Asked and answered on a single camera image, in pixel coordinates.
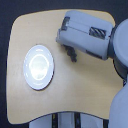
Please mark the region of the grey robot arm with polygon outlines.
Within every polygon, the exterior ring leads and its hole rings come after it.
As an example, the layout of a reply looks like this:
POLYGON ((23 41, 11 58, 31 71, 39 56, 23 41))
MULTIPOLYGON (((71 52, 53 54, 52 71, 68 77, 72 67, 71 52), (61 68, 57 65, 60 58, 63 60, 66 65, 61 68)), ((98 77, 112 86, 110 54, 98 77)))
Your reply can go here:
POLYGON ((91 14, 70 10, 65 13, 56 42, 73 51, 113 60, 124 86, 111 103, 108 128, 128 128, 128 18, 114 26, 91 14))

